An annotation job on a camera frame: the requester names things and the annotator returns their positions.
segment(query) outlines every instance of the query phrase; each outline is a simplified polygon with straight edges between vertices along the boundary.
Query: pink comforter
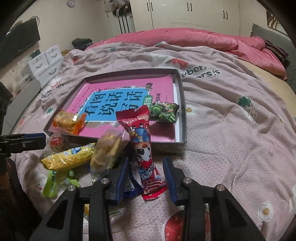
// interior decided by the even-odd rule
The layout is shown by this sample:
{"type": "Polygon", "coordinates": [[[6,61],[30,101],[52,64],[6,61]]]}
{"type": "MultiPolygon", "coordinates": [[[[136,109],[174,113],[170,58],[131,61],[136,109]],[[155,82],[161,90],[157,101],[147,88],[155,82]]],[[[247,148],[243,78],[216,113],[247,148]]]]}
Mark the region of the pink comforter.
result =
{"type": "Polygon", "coordinates": [[[285,76],[286,70],[278,58],[268,49],[260,37],[241,37],[214,33],[192,28],[161,28],[122,34],[103,40],[88,47],[93,48],[108,43],[130,42],[152,47],[162,41],[181,47],[207,46],[250,62],[274,75],[285,76]]]}

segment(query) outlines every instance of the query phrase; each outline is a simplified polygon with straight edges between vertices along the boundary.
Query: white wardrobe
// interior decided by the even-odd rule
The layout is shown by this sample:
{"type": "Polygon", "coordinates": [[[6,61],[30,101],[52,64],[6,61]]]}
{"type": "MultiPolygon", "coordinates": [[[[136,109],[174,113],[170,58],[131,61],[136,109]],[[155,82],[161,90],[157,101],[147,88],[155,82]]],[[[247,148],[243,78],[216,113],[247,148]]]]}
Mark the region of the white wardrobe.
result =
{"type": "Polygon", "coordinates": [[[130,0],[136,31],[198,28],[239,35],[238,0],[130,0]]]}

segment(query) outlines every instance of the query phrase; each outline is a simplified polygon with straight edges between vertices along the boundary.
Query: green pea snack packet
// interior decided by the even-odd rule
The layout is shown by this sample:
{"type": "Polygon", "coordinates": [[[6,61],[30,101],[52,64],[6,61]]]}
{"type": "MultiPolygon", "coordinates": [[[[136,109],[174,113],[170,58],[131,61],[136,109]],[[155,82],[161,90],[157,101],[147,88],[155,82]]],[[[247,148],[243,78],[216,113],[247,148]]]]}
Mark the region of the green pea snack packet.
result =
{"type": "Polygon", "coordinates": [[[150,107],[149,120],[162,123],[176,123],[176,113],[179,109],[177,104],[155,102],[150,107]]]}

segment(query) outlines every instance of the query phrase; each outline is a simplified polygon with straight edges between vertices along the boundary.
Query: black television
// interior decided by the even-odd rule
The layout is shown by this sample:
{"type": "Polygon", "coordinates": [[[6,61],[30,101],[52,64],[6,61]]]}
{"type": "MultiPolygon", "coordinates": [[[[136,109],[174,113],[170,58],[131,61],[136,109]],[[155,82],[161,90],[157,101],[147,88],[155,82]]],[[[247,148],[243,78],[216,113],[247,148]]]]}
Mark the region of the black television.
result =
{"type": "Polygon", "coordinates": [[[0,69],[39,40],[35,18],[13,27],[0,42],[0,69]]]}

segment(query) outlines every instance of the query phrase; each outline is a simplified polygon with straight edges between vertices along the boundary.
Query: green label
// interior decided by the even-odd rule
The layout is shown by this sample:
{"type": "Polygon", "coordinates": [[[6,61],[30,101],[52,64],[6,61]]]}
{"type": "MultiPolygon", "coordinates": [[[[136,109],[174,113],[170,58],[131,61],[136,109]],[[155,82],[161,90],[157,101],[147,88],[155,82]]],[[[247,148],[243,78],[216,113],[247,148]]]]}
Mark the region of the green label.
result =
{"type": "Polygon", "coordinates": [[[148,106],[148,108],[150,108],[152,106],[152,100],[153,100],[152,95],[146,95],[143,100],[143,105],[146,105],[148,106]]]}

